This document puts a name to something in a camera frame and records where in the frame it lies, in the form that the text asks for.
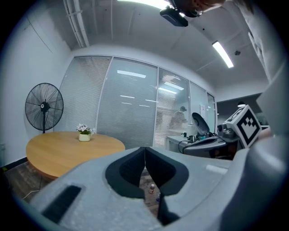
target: ceiling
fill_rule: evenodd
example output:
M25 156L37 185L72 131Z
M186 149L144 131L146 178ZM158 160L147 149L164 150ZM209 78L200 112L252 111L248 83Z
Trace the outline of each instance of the ceiling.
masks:
M89 45L100 42L163 51L171 59L189 66L215 87L250 79L266 81L266 75L248 37L248 27L233 2L198 18L187 18L189 26L178 28L159 15L159 9L117 0L79 0ZM72 50L79 45L66 16L63 1L57 1L53 18L63 40ZM212 47L219 41L234 67L229 69Z

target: ceiling pipe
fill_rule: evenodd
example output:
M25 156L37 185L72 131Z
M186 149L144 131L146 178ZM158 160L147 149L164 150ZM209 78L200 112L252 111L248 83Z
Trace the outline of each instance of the ceiling pipe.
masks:
M79 0L74 0L74 6L75 6L75 11L81 12L80 5L79 5ZM78 20L78 23L79 23L79 27L80 27L80 30L81 30L85 45L87 47L89 47L89 40L87 38L87 34L86 34L86 31L85 31L82 15L81 15L81 13L78 13L76 16L77 16L77 20Z
M79 45L80 47L82 47L81 44L80 44L80 41L79 41L79 38L78 38L78 35L77 35L77 32L76 32L76 29L74 28L74 25L73 25L73 23L72 23L71 16L70 16L71 14L69 13L66 0L63 0L63 3L64 3L64 8L65 8L65 10L66 10L66 14L67 14L67 17L68 17L68 19L69 19L69 22L70 22L72 31L73 31L73 33L74 33L74 35L75 35L75 38L76 38L77 42L78 42L78 45Z

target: fan stand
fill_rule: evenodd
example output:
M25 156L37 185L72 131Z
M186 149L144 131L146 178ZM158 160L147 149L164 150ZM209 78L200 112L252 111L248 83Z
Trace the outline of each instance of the fan stand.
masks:
M43 113L43 134L44 134L45 133L45 115L48 112L50 106L49 106L49 103L47 103L45 100L44 102L41 103L40 107Z

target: glass partition wall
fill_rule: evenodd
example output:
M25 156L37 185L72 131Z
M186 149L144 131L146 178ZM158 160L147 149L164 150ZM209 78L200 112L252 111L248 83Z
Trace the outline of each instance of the glass partition wall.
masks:
M176 73L143 62L103 56L75 57L62 82L64 112L55 131L79 123L122 141L126 149L166 147L199 113L215 130L214 97Z

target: flower pot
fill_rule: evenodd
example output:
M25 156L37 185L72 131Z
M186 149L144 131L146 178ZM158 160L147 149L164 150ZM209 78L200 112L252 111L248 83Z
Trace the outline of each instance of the flower pot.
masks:
M89 135L79 134L78 140L81 142L87 142L90 140L90 134Z

